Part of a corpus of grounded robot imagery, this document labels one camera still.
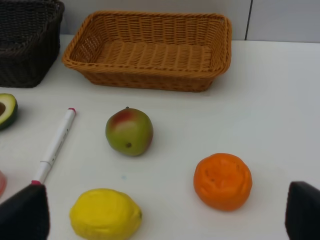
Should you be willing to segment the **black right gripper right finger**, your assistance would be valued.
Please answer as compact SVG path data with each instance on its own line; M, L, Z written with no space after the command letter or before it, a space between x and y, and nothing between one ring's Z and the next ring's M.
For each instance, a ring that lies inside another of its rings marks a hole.
M320 190L304 181L289 185L285 228L290 240L320 239Z

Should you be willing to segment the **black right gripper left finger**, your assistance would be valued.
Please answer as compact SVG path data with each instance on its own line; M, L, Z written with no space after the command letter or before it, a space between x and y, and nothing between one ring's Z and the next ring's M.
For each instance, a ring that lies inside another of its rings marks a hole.
M46 187L29 184L0 204L2 240L46 240L50 212Z

